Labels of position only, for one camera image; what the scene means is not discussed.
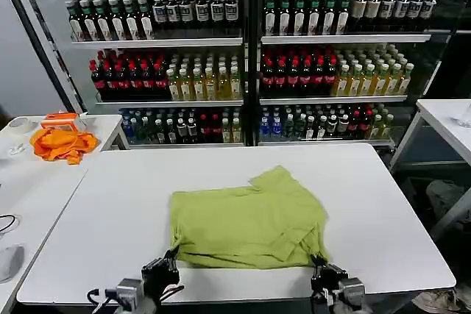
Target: white desk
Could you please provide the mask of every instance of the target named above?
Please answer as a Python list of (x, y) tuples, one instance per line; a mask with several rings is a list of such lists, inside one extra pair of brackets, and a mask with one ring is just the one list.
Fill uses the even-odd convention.
[[(323, 203), (331, 261), (367, 293), (455, 285), (404, 195), (367, 144), (105, 151), (74, 194), (17, 299), (87, 304), (92, 288), (114, 288), (170, 244), (169, 200), (176, 190), (247, 185), (283, 165)], [(309, 297), (312, 268), (247, 270), (177, 264), (185, 290), (168, 301)]]
[[(411, 146), (414, 136), (422, 125), (427, 122), (450, 146), (471, 165), (471, 129), (459, 126), (459, 118), (471, 104), (471, 99), (420, 99), (417, 101), (418, 111), (407, 129), (396, 153), (391, 159), (389, 170), (393, 172), (402, 154)], [(469, 189), (448, 210), (431, 230), (434, 239), (440, 237), (454, 221), (459, 219), (471, 208), (471, 189)]]

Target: orange cloth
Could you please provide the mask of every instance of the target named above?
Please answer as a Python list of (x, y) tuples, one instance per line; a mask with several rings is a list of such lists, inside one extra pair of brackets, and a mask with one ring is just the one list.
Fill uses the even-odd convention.
[(46, 161), (66, 158), (69, 165), (76, 165), (85, 152), (95, 149), (98, 140), (90, 132), (39, 129), (29, 143), (35, 147), (35, 154)]

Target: black cable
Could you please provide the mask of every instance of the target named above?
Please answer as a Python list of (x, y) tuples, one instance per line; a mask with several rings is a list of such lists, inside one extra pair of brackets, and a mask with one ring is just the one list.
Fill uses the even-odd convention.
[(15, 220), (16, 220), (16, 217), (14, 215), (1, 215), (0, 218), (5, 218), (5, 217), (11, 217), (12, 218), (12, 221), (6, 225), (5, 227), (3, 227), (2, 229), (0, 229), (0, 233), (3, 232), (4, 230), (6, 230), (7, 228), (9, 228), (12, 224), (15, 223)]

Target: shelf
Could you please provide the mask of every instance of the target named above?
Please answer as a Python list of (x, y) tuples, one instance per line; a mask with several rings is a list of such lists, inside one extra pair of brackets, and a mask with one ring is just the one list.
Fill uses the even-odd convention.
[(168, 40), (98, 40), (95, 42), (72, 42), (76, 49), (112, 48), (163, 48), (163, 47), (212, 47), (240, 46), (242, 37), (234, 38), (178, 38)]
[(259, 146), (289, 146), (289, 145), (328, 145), (338, 143), (368, 143), (371, 146), (390, 146), (394, 147), (394, 141), (392, 140), (342, 140), (342, 139), (330, 139), (330, 140), (312, 140), (312, 141), (266, 141), (259, 142)]
[(431, 35), (316, 35), (316, 36), (263, 36), (263, 44), (309, 44), (309, 43), (421, 43)]
[(107, 108), (172, 108), (172, 107), (240, 107), (241, 99), (234, 101), (137, 101), (97, 102), (98, 107)]
[(402, 102), (407, 96), (358, 96), (358, 97), (312, 97), (306, 99), (261, 99), (260, 105), (284, 104), (335, 104), (335, 103), (373, 103)]
[(141, 150), (141, 149), (207, 149), (207, 148), (214, 148), (214, 147), (241, 147), (243, 143), (192, 143), (192, 144), (184, 144), (184, 143), (175, 143), (175, 144), (142, 144), (142, 145), (130, 145), (132, 150)]

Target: orange box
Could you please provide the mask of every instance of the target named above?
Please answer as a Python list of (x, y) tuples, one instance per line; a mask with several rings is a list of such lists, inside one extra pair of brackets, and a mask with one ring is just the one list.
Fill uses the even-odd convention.
[(44, 129), (61, 129), (69, 132), (84, 132), (87, 129), (85, 123), (76, 113), (54, 113), (48, 114), (42, 121)]

